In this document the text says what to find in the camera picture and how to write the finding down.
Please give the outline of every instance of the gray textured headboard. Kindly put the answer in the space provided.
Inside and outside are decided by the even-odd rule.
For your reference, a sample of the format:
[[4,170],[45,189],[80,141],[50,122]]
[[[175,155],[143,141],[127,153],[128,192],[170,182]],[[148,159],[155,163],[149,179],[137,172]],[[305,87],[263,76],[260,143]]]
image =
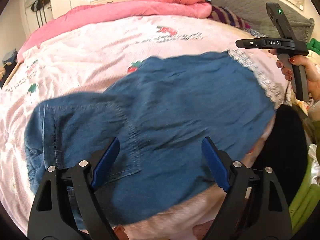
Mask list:
[[285,12],[297,39],[308,42],[314,28],[314,20],[306,19],[279,0],[212,0],[212,4],[226,7],[244,19],[252,29],[269,37],[279,37],[266,12],[266,2],[277,2]]

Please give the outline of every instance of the white bedsheet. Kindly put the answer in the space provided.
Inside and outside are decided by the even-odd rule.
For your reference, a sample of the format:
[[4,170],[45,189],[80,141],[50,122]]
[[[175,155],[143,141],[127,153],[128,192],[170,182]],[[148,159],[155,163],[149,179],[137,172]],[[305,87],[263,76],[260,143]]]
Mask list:
[[[86,25],[25,52],[25,62],[0,93],[0,201],[26,233],[33,202],[23,134],[37,103],[76,91],[104,91],[150,56],[162,58],[236,49],[252,38],[209,19],[182,16],[129,17]],[[283,93],[287,81],[267,50],[242,50]]]

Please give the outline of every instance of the hand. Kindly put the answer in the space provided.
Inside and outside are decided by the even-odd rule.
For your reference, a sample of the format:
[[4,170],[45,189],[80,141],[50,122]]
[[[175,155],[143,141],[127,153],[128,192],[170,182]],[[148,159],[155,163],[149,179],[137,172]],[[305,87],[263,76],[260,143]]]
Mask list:
[[116,236],[119,238],[119,240],[129,240],[129,237],[124,232],[124,227],[119,225],[116,226],[113,231],[115,232]]
[[[273,55],[277,55],[275,49],[269,50]],[[306,69],[307,79],[308,79],[308,91],[311,93],[314,101],[320,100],[320,74],[318,73],[316,66],[305,56],[296,55],[289,59],[290,63],[295,66],[302,65]],[[292,80],[292,71],[289,68],[285,68],[284,64],[278,60],[276,62],[277,67],[281,68],[281,72],[284,78],[288,81]]]

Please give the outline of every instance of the folded clothes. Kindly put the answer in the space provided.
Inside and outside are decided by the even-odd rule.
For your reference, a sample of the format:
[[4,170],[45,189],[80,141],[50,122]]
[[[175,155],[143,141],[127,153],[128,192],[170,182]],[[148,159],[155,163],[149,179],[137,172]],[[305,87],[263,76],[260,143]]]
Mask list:
[[201,154],[205,136],[239,160],[275,113],[253,72],[228,52],[150,57],[137,68],[104,93],[34,109],[24,140],[33,192],[50,165],[72,167],[116,136],[120,154],[95,195],[111,224],[144,220],[214,183]]

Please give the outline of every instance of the pink blanket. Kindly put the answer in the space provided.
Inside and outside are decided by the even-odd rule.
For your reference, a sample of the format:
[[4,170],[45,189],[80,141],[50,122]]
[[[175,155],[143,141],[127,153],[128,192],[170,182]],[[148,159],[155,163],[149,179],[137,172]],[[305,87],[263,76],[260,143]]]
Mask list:
[[111,4],[78,6],[48,22],[31,34],[18,52],[18,62],[23,53],[62,33],[70,32],[90,23],[110,22],[130,16],[182,15],[207,18],[212,6],[204,0],[133,0]]

